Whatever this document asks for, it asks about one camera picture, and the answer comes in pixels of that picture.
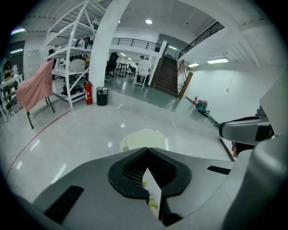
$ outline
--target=white pillar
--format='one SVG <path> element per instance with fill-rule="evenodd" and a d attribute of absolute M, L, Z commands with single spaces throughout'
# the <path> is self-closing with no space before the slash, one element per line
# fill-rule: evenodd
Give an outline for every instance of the white pillar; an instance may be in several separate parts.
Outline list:
<path fill-rule="evenodd" d="M 161 48 L 160 48 L 160 51 L 159 51 L 159 55 L 158 55 L 158 57 L 157 57 L 157 59 L 156 59 L 156 62 L 155 62 L 154 67 L 153 67 L 153 71 L 152 71 L 152 73 L 151 73 L 151 76 L 150 76 L 150 79 L 149 79 L 149 82 L 148 82 L 148 85 L 149 85 L 149 86 L 150 86 L 150 84 L 151 84 L 151 82 L 152 82 L 152 78 L 154 77 L 154 74 L 155 74 L 156 67 L 157 67 L 157 65 L 158 65 L 159 59 L 162 57 L 163 52 L 164 52 L 166 46 L 167 46 L 167 42 L 166 42 L 166 41 L 163 41 L 163 42 L 162 42 L 162 45 L 161 45 Z"/>
<path fill-rule="evenodd" d="M 118 22 L 130 0 L 113 0 L 101 20 L 90 57 L 89 81 L 92 83 L 93 102 L 96 102 L 96 88 L 104 86 L 107 54 Z"/>

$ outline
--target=staircase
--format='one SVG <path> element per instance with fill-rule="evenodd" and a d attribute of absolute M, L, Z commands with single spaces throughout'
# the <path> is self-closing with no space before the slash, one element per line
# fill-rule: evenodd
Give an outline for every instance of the staircase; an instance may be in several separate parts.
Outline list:
<path fill-rule="evenodd" d="M 177 61 L 175 59 L 166 56 L 164 57 L 154 88 L 174 97 L 178 97 Z"/>

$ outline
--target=round ceiling light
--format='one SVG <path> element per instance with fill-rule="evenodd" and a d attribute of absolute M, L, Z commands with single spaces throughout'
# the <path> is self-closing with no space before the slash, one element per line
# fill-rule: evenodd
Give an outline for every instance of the round ceiling light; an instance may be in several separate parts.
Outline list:
<path fill-rule="evenodd" d="M 151 25 L 153 22 L 150 19 L 146 19 L 146 23 Z"/>

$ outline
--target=wooden post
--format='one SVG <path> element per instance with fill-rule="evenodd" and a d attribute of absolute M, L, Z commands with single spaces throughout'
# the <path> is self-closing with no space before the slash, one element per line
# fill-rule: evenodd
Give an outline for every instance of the wooden post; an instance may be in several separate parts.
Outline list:
<path fill-rule="evenodd" d="M 186 89 L 188 88 L 188 85 L 189 85 L 189 83 L 190 83 L 190 80 L 192 79 L 192 76 L 193 76 L 193 73 L 192 73 L 192 72 L 189 72 L 189 74 L 188 74 L 188 76 L 187 76 L 187 79 L 186 79 L 186 81 L 184 82 L 184 85 L 183 85 L 183 87 L 182 87 L 182 89 L 181 89 L 181 91 L 180 91 L 180 93 L 179 93 L 179 95 L 178 95 L 178 98 L 179 98 L 179 99 L 182 99 L 182 97 L 183 97 Z"/>

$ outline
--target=red line on floor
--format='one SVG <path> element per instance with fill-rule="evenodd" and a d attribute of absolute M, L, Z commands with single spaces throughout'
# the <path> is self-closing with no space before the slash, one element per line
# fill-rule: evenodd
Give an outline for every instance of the red line on floor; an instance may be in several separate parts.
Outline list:
<path fill-rule="evenodd" d="M 64 115 L 66 115 L 66 114 L 69 113 L 69 112 L 70 112 L 70 111 L 62 114 L 62 115 L 59 116 L 57 119 L 55 119 L 54 121 L 52 121 L 49 125 L 47 125 L 44 129 L 42 129 L 36 136 L 34 136 L 32 140 L 29 141 L 29 143 L 21 150 L 21 152 L 16 156 L 15 160 L 12 162 L 12 164 L 11 164 L 11 166 L 10 166 L 8 172 L 7 172 L 6 180 L 7 180 L 7 178 L 8 178 L 8 175 L 9 175 L 9 173 L 10 173 L 10 171 L 11 171 L 11 168 L 12 168 L 13 164 L 15 163 L 15 161 L 17 160 L 17 158 L 23 153 L 23 151 L 27 148 L 27 146 L 28 146 L 37 136 L 39 136 L 45 129 L 47 129 L 47 128 L 48 128 L 50 125 L 52 125 L 55 121 L 59 120 L 61 117 L 63 117 Z"/>

